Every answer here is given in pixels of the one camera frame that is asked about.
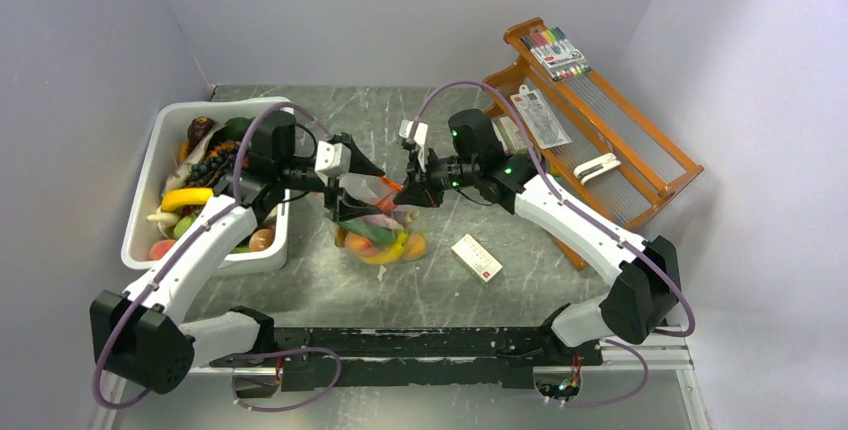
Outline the clear zip bag orange zipper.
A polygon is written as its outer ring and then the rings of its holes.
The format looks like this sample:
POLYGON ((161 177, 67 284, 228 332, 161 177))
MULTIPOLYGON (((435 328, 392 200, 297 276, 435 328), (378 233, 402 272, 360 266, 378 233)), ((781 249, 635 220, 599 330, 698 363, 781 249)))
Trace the clear zip bag orange zipper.
POLYGON ((338 223, 334 236, 337 248, 377 266, 411 262, 426 254, 426 238, 413 229, 418 211, 394 203, 402 189, 400 184, 385 176, 347 174, 341 186, 354 198, 377 207, 379 213, 338 223))

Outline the orange fruit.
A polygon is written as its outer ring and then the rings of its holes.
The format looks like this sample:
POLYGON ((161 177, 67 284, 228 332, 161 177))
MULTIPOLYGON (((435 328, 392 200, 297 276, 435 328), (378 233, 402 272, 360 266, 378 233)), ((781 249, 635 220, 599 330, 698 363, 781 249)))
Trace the orange fruit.
POLYGON ((408 235, 402 258, 404 261, 415 261, 426 255, 428 243, 424 236, 418 233, 408 235))

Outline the green cucumber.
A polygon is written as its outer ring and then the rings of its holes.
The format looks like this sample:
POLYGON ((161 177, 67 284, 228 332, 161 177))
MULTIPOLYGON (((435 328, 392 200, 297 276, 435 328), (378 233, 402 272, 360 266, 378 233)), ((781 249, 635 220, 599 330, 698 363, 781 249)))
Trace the green cucumber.
POLYGON ((377 247, 386 247, 395 242, 399 226, 385 215, 368 215, 338 223, 339 227, 367 238, 377 247))

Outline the yellow banana bunch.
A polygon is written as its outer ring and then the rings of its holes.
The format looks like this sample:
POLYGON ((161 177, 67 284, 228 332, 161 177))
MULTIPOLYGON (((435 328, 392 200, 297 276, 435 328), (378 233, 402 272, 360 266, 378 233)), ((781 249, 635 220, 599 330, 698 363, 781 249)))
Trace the yellow banana bunch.
POLYGON ((379 250, 372 256, 361 256, 360 260, 370 265, 386 265, 396 262, 400 260, 405 253, 408 237, 409 235, 407 233, 401 232, 397 235, 394 243, 385 249, 379 250))

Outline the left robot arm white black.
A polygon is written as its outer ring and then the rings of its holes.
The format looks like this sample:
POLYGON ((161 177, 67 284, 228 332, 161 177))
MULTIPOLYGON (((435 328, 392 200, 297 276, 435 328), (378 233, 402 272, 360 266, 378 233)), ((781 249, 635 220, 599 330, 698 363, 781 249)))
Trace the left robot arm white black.
POLYGON ((350 195, 341 180, 349 174, 380 178, 384 170, 347 133, 316 141, 310 156, 297 155, 298 110, 282 104, 255 117, 238 141, 229 174, 218 181, 187 232, 146 274, 121 292, 102 291, 90 305, 91 391, 101 406, 126 406, 106 398, 106 373, 141 386, 144 394, 166 394, 197 365, 232 357, 261 366, 275 357, 274 321, 258 310, 234 307, 195 323, 185 316, 213 271, 289 191, 322 194, 339 222, 378 213, 350 195))

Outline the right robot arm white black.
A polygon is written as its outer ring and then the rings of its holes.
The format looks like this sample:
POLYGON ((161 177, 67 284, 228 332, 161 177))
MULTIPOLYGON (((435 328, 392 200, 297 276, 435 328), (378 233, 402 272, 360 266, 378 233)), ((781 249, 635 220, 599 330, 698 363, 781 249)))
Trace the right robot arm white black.
POLYGON ((617 337, 641 344, 677 305, 680 278, 674 245, 648 241, 573 197, 528 154, 508 154, 492 122, 479 109, 449 118, 455 153, 440 158, 426 145, 427 127, 405 120, 399 135, 409 152, 407 176, 397 205, 435 208, 447 190, 478 190, 489 203, 542 228, 601 276, 606 294, 567 304, 545 322, 542 356, 562 364, 578 346, 617 337))

